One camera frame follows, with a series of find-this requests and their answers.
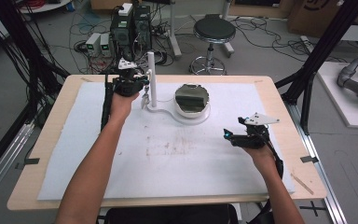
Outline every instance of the white rod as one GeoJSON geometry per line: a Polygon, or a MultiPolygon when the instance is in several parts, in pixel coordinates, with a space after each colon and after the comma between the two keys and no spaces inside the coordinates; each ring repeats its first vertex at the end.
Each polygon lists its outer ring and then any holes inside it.
{"type": "Polygon", "coordinates": [[[149,69],[152,70],[152,77],[150,78],[150,94],[152,95],[152,106],[157,106],[156,98],[156,66],[154,61],[154,52],[147,52],[147,62],[149,63],[149,69]]]}
{"type": "Polygon", "coordinates": [[[228,11],[229,11],[229,6],[231,5],[231,1],[230,0],[226,0],[225,4],[223,5],[223,14],[222,14],[222,19],[226,20],[227,19],[227,15],[228,15],[228,11]]]}
{"type": "Polygon", "coordinates": [[[171,0],[171,36],[175,35],[175,1],[171,0]]]}

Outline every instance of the wooden table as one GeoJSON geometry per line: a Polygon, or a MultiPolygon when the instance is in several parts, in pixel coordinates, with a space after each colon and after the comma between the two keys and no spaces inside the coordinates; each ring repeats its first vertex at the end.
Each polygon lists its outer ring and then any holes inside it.
{"type": "MultiPolygon", "coordinates": [[[[267,115],[279,118],[280,123],[274,124],[274,132],[287,167],[296,187],[292,194],[295,200],[322,199],[326,196],[321,181],[312,162],[303,163],[300,158],[309,156],[296,130],[281,96],[270,77],[249,76],[163,76],[157,77],[161,83],[253,83],[263,102],[267,115]]],[[[77,92],[83,82],[104,82],[104,76],[72,75],[69,76],[60,95],[53,106],[48,120],[34,145],[30,158],[40,158],[38,164],[26,165],[16,187],[7,203],[10,210],[34,210],[58,208],[59,201],[38,201],[48,167],[48,160],[60,137],[63,124],[74,104],[77,92]]],[[[114,199],[104,200],[102,207],[112,206],[146,206],[195,203],[242,203],[265,201],[265,196],[230,195],[202,196],[180,198],[147,198],[147,199],[114,199]]]]}

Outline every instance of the forearm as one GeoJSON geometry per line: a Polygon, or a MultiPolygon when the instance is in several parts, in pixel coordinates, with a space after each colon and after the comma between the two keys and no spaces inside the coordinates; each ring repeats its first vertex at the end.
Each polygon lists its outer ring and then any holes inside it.
{"type": "Polygon", "coordinates": [[[110,120],[72,177],[56,223],[95,223],[124,121],[110,120]]]}
{"type": "Polygon", "coordinates": [[[263,178],[268,189],[269,200],[271,202],[275,223],[304,223],[304,220],[299,214],[295,203],[281,181],[278,172],[273,171],[268,175],[263,175],[263,178]]]}

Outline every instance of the cardboard box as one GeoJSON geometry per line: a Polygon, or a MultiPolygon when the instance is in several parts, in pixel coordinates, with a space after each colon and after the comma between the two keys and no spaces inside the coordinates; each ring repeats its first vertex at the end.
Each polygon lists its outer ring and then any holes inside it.
{"type": "Polygon", "coordinates": [[[296,1],[287,21],[290,33],[321,37],[334,19],[337,1],[296,1]]]}
{"type": "Polygon", "coordinates": [[[117,6],[123,6],[124,3],[132,3],[131,0],[91,0],[93,10],[112,10],[117,6]]]}
{"type": "Polygon", "coordinates": [[[293,8],[293,0],[281,0],[279,7],[236,5],[232,1],[228,14],[231,16],[287,18],[293,8]]]}

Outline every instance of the person's arm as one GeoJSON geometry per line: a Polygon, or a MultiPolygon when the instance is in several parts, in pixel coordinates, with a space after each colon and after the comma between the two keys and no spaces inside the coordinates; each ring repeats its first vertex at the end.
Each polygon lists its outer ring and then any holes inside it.
{"type": "Polygon", "coordinates": [[[114,94],[111,118],[104,126],[89,153],[77,167],[62,197],[56,217],[60,223],[95,223],[109,180],[113,157],[131,102],[139,95],[114,94]]]}
{"type": "Polygon", "coordinates": [[[278,175],[271,150],[267,146],[244,150],[252,157],[255,167],[266,182],[275,223],[305,223],[278,175]]]}

